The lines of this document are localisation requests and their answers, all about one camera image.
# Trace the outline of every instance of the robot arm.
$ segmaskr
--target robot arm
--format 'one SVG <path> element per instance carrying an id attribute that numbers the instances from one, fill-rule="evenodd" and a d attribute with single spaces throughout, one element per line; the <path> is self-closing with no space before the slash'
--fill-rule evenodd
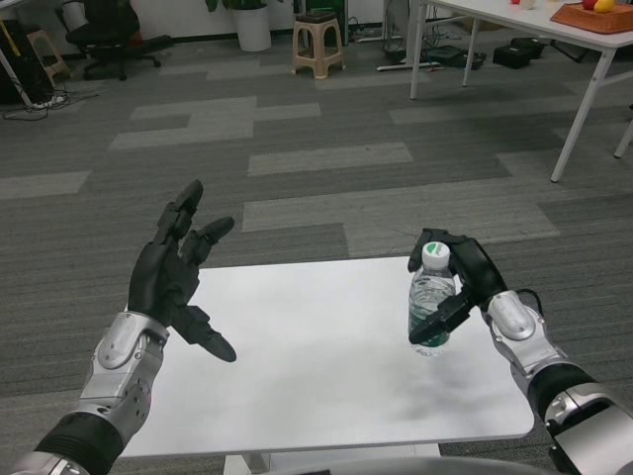
<path id="1" fill-rule="evenodd" d="M 633 413 L 552 343 L 542 315 L 507 289 L 475 239 L 425 229 L 409 271 L 419 269 L 421 249 L 430 241 L 451 247 L 451 271 L 460 276 L 463 288 L 413 329 L 410 342 L 454 331 L 478 306 L 516 385 L 552 437 L 550 456 L 557 468 L 583 475 L 633 473 Z"/>
<path id="2" fill-rule="evenodd" d="M 167 328 L 219 359 L 235 361 L 235 351 L 209 326 L 209 317 L 187 305 L 199 284 L 198 266 L 234 225 L 224 218 L 189 231 L 202 193 L 202 184 L 194 181 L 167 205 L 156 236 L 136 262 L 129 309 L 116 316 L 94 352 L 79 404 L 12 473 L 106 475 L 147 418 Z"/>

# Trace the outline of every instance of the potted plant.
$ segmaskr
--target potted plant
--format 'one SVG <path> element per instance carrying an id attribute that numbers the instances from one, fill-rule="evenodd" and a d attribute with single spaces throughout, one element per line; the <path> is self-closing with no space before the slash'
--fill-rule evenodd
<path id="1" fill-rule="evenodd" d="M 205 2 L 209 11 L 215 12 L 220 0 Z M 240 48 L 244 51 L 264 51 L 271 47 L 266 0 L 222 0 L 222 4 L 233 11 Z"/>

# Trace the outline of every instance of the water bottle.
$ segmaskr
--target water bottle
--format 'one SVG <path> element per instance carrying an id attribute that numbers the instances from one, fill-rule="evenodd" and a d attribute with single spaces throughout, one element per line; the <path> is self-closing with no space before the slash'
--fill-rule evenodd
<path id="1" fill-rule="evenodd" d="M 422 249 L 422 266 L 413 276 L 408 292 L 408 332 L 437 310 L 437 305 L 455 295 L 455 281 L 448 269 L 451 251 L 442 242 L 430 242 Z M 444 332 L 422 344 L 411 347 L 419 354 L 436 356 L 448 342 Z"/>

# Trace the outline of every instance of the white plant pot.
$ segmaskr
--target white plant pot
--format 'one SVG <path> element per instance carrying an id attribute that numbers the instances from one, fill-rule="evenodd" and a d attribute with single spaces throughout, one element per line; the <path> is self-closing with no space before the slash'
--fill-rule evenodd
<path id="1" fill-rule="evenodd" d="M 272 46 L 268 7 L 257 10 L 233 10 L 239 47 L 244 51 L 264 51 Z"/>

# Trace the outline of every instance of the yellow fruit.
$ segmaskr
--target yellow fruit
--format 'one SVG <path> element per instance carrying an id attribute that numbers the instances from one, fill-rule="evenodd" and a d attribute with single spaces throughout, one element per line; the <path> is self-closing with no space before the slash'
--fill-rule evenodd
<path id="1" fill-rule="evenodd" d="M 615 8 L 615 0 L 597 0 L 593 6 L 595 13 L 609 13 Z"/>

